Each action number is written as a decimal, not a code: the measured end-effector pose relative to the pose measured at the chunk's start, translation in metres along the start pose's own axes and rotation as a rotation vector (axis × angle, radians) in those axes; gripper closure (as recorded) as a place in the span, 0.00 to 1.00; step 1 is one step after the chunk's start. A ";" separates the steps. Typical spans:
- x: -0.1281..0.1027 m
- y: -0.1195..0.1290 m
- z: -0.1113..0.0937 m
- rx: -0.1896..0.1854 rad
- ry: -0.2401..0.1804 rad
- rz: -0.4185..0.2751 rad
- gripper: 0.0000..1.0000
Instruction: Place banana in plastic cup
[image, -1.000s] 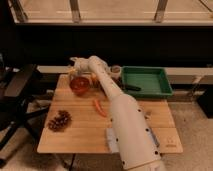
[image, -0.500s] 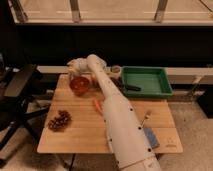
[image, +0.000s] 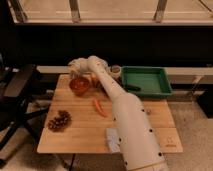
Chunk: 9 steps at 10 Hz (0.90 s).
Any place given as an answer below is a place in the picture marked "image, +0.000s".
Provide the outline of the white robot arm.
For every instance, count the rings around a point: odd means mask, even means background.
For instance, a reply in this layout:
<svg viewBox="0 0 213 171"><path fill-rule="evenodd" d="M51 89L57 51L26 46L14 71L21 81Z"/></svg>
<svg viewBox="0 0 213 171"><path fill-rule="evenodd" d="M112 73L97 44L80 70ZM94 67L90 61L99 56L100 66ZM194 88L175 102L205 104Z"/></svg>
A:
<svg viewBox="0 0 213 171"><path fill-rule="evenodd" d="M90 56L68 63L72 74L93 72L112 101L112 113L126 169L128 171L169 171L141 100L126 92L108 73L105 60Z"/></svg>

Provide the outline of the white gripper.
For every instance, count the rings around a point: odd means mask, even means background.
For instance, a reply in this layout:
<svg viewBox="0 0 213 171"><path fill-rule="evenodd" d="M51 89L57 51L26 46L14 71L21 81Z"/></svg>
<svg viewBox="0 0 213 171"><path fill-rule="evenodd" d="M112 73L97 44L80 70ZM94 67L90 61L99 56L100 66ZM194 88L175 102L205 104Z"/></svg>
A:
<svg viewBox="0 0 213 171"><path fill-rule="evenodd" d="M68 63L68 70L71 78L75 78L89 71L86 58L78 58Z"/></svg>

